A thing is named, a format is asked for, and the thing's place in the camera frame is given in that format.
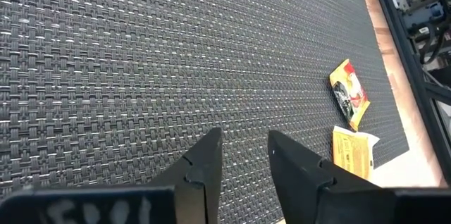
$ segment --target snack packet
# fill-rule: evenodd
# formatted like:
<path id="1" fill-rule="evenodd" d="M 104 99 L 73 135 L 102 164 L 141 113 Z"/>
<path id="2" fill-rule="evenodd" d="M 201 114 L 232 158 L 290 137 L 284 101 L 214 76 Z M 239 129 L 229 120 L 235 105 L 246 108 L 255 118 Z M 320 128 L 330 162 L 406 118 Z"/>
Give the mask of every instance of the snack packet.
<path id="1" fill-rule="evenodd" d="M 349 121 L 351 128 L 359 129 L 360 120 L 370 102 L 360 85 L 354 67 L 347 59 L 330 74 L 330 84 L 340 108 Z"/>
<path id="2" fill-rule="evenodd" d="M 365 132 L 351 132 L 335 126 L 332 149 L 335 165 L 365 180 L 373 173 L 373 146 L 379 138 Z"/>

